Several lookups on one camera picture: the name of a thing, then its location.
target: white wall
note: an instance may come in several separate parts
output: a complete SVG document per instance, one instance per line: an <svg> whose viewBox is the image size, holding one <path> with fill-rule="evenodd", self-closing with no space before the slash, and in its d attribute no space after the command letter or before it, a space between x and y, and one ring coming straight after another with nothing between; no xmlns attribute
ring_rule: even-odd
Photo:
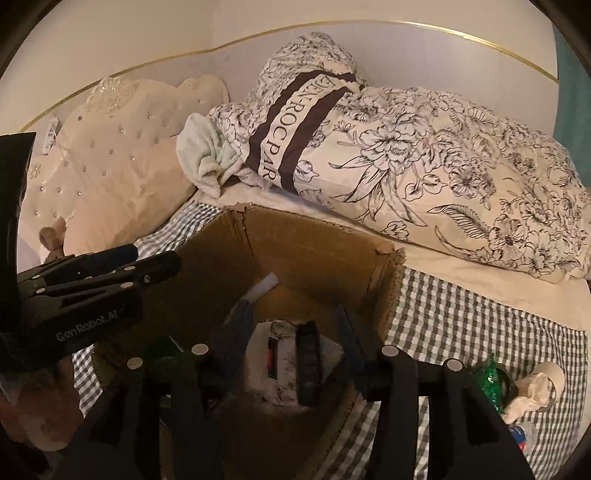
<svg viewBox="0 0 591 480"><path fill-rule="evenodd" d="M528 0L63 0L0 79L0 133L18 131L67 95L133 65L273 28L355 19L460 30L556 74L551 24Z"/></svg>

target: gold trim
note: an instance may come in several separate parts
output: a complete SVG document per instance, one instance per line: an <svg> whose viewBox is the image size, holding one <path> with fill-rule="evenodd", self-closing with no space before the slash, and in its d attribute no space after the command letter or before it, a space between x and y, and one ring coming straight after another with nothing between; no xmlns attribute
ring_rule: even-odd
<svg viewBox="0 0 591 480"><path fill-rule="evenodd" d="M315 27L317 25L336 25L336 24L345 24L345 23L373 23L373 24L386 24L386 25L411 25L413 27L425 28L427 30L434 30L434 31L438 31L438 32L448 33L450 35L455 35L456 37L462 37L465 40L470 40L470 41L473 41L473 42L476 42L476 43L480 43L480 44L482 44L484 46L487 46L489 48L493 48L496 51L499 51L501 53L504 53L505 55L509 55L510 57L512 57L512 58L520 61L521 63L524 63L528 67L533 68L534 70L536 70L537 72L541 73L545 77L548 77L553 82L558 83L558 78L557 77L555 77L554 75L552 75L550 72L544 70L539 65L536 65L535 63L527 60L526 58L522 57L521 55L519 55L519 54L517 54L517 53L515 53L515 52L513 52L511 50L508 50L507 48L505 48L505 47L503 47L503 46L501 46L499 44L496 44L496 43L490 42L488 40L485 40L484 38L476 37L474 35L470 35L468 33L460 32L458 30L453 30L451 28L438 27L436 25L429 25L429 24L419 23L419 22L390 21L390 20L325 20L325 21L320 21L320 22L310 22L310 23L302 23L302 24L297 24L297 25L290 25L288 27L273 28L272 30L266 30L264 32L256 33L254 35L249 35L249 36L244 37L244 38L239 38L237 40L232 40L232 41L230 41L228 43L224 43L223 45L220 45L218 47L207 48L205 50L189 51L189 52L186 52L186 53L179 53L177 55L171 55L170 57L163 57L161 59L150 60L150 61L147 61L145 63L140 63L139 65L134 65L133 67L129 67L129 68L125 69L125 70L121 70L120 72L116 72L116 73L110 75L110 77L113 77L113 78L114 77L119 77L121 75L125 75L126 73L133 72L134 70L138 70L138 69L147 67L149 65L153 65L155 63L161 63L161 62L167 61L167 60L179 59L179 58L188 57L188 56L191 56L191 55L201 55L201 54L204 54L204 53L212 53L212 52L221 50L223 48L230 47L230 46L235 45L237 43L241 43L241 42L246 41L246 40L252 40L253 38L263 37L265 35L270 35L270 34L273 34L273 33L284 32L284 31L287 31L287 30L294 30L296 28ZM93 83L91 83L89 85L86 85L85 87L82 87L80 90L77 90L76 92L72 93L71 95L68 95L67 97L63 98L59 102L55 103L54 105L52 105L51 107L49 107L47 110L45 110L43 113L40 113L39 115L37 115L33 120L31 120L23 128L21 128L20 129L20 133L23 133L24 131L26 131L28 128L30 128L33 124L35 124L41 118L43 118L48 113L50 113L52 110L55 110L60 105L63 105L64 103L66 103L68 100L73 99L76 95L79 95L79 94L83 93L85 90L91 89L92 87L96 86L99 83L99 81L100 80L97 80L96 82L93 82Z"/></svg>

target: gingham tablecloth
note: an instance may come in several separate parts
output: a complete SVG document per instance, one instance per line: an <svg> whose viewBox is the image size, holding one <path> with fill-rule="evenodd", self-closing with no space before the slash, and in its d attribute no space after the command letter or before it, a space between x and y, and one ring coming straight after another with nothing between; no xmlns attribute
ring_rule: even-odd
<svg viewBox="0 0 591 480"><path fill-rule="evenodd" d="M140 258L176 249L215 218L220 209L193 202L156 233L136 242ZM545 361L557 363L566 386L546 413L530 413L537 442L527 460L538 480L550 479L572 453L582 419L587 387L587 333L510 308L430 275L405 269L401 298L392 312L387 341L413 358L441 364L458 358L474 365L493 353L513 378L521 378ZM80 408L86 414L102 390L90 352L74 355ZM428 403L419 400L416 478L427 477ZM379 404L358 398L316 480L361 479L371 454Z"/></svg>

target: teal curtain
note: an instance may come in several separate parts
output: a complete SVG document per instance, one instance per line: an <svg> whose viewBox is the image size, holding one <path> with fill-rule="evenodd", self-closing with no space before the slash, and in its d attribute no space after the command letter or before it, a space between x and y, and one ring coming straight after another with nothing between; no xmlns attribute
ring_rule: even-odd
<svg viewBox="0 0 591 480"><path fill-rule="evenodd" d="M569 149L579 177L591 187L591 79L555 28L558 60L558 112L554 137Z"/></svg>

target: clear plastic bottle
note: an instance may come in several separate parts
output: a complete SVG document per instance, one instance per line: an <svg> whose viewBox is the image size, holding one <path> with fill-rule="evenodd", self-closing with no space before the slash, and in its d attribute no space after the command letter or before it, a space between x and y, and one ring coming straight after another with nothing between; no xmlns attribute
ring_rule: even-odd
<svg viewBox="0 0 591 480"><path fill-rule="evenodd" d="M509 425L509 431L523 454L530 453L538 439L538 432L535 429L535 425L530 421L519 421Z"/></svg>

